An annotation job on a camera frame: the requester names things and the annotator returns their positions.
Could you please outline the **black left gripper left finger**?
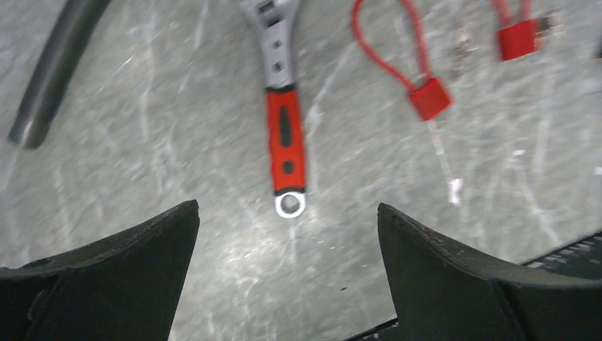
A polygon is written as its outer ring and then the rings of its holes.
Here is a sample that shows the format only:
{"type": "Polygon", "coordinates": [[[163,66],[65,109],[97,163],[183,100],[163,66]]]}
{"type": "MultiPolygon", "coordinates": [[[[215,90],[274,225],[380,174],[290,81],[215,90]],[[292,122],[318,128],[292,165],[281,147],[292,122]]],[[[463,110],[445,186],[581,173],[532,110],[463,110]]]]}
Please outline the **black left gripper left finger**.
{"type": "Polygon", "coordinates": [[[1,339],[168,339],[198,230],[190,200],[83,247],[3,268],[1,339]]]}

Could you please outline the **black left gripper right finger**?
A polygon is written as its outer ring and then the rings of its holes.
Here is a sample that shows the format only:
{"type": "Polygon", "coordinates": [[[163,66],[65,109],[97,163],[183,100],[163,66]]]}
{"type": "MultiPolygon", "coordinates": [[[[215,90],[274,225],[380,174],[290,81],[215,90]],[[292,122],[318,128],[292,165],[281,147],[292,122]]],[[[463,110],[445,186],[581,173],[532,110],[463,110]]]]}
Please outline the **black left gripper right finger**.
{"type": "Polygon", "coordinates": [[[378,206],[401,340],[600,340],[601,279],[510,263],[378,206]]]}

